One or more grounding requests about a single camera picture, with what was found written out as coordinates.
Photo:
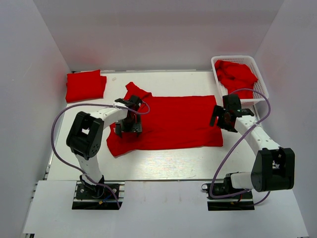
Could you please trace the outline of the red t shirt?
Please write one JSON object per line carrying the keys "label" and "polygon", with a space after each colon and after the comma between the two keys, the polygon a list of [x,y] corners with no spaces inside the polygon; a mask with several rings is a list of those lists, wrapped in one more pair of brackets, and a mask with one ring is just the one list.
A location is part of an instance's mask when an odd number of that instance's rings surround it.
{"label": "red t shirt", "polygon": [[215,96],[153,96],[133,82],[129,82],[126,89],[125,99],[135,95],[147,103],[139,109],[143,112],[143,131],[140,135],[122,133],[118,136],[114,132],[115,125],[112,124],[106,142],[114,157],[133,150],[223,146],[220,128],[210,126],[212,111],[216,105]]}
{"label": "red t shirt", "polygon": [[67,75],[66,102],[75,103],[104,97],[107,77],[100,70],[69,73]]}

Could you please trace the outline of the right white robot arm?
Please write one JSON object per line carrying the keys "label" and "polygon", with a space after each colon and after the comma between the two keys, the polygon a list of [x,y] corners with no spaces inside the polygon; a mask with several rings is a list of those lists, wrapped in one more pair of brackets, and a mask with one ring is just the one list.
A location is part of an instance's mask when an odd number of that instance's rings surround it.
{"label": "right white robot arm", "polygon": [[289,190],[295,181],[295,153],[274,142],[250,109],[242,108],[236,94],[222,97],[223,105],[215,106],[210,125],[239,133],[256,158],[250,172],[227,174],[220,188],[212,191],[213,198],[234,198],[242,191],[257,192]]}

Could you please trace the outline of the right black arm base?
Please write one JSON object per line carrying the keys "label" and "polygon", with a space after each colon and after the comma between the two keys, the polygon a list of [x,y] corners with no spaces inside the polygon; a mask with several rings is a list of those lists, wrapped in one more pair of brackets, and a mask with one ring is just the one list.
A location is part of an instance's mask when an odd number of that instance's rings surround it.
{"label": "right black arm base", "polygon": [[222,181],[216,181],[212,187],[211,183],[201,186],[207,194],[208,211],[247,211],[254,210],[253,195],[251,191],[241,193],[243,189],[232,186],[231,176],[227,174]]}

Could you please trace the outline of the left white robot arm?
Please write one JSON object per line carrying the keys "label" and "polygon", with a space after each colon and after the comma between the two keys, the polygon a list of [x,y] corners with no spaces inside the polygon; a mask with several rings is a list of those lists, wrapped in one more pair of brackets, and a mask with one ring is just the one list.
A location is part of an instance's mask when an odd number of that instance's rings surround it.
{"label": "left white robot arm", "polygon": [[144,104],[133,95],[129,100],[117,99],[110,106],[92,113],[79,112],[66,139],[66,145],[75,154],[82,172],[81,181],[88,184],[87,191],[94,198],[104,194],[104,177],[100,171],[97,153],[101,147],[103,131],[114,124],[114,133],[140,135],[142,132],[139,108]]}

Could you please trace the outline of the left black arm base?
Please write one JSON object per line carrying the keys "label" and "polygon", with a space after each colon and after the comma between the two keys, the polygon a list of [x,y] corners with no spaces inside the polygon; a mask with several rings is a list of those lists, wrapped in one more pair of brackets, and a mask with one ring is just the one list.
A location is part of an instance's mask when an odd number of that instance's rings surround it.
{"label": "left black arm base", "polygon": [[124,183],[106,183],[109,187],[77,181],[72,210],[119,210],[124,199]]}

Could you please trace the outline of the red shirts in basket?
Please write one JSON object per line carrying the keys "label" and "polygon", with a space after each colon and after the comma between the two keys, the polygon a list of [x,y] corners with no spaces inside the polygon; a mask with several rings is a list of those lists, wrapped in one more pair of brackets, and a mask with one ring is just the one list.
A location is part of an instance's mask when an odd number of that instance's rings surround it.
{"label": "red shirts in basket", "polygon": [[253,89],[257,83],[257,77],[245,64],[217,60],[214,64],[219,82],[227,89],[228,94],[248,88]]}

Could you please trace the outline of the white plastic basket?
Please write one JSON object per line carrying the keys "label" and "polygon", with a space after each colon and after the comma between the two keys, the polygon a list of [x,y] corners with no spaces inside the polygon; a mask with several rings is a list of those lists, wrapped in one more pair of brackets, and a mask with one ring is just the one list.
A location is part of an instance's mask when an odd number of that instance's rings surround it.
{"label": "white plastic basket", "polygon": [[247,65],[250,68],[251,72],[258,79],[257,83],[254,84],[253,89],[256,90],[257,92],[264,94],[266,97],[268,97],[268,91],[266,89],[265,83],[264,83],[263,78],[261,76],[261,73],[256,65],[255,60],[251,56],[244,56],[244,55],[212,57],[211,66],[212,66],[214,78],[216,81],[216,85],[218,88],[218,92],[221,96],[228,95],[228,92],[227,92],[227,89],[219,82],[219,80],[217,78],[216,70],[215,70],[215,66],[214,66],[214,64],[217,60],[223,60],[223,61],[229,61],[229,62]]}

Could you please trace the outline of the folded red t shirt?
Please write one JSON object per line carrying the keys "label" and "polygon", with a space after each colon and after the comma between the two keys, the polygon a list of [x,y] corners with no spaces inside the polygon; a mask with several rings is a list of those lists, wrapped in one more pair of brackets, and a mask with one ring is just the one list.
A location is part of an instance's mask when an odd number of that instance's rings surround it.
{"label": "folded red t shirt", "polygon": [[67,75],[66,102],[75,103],[104,97],[107,77],[100,70],[69,73]]}

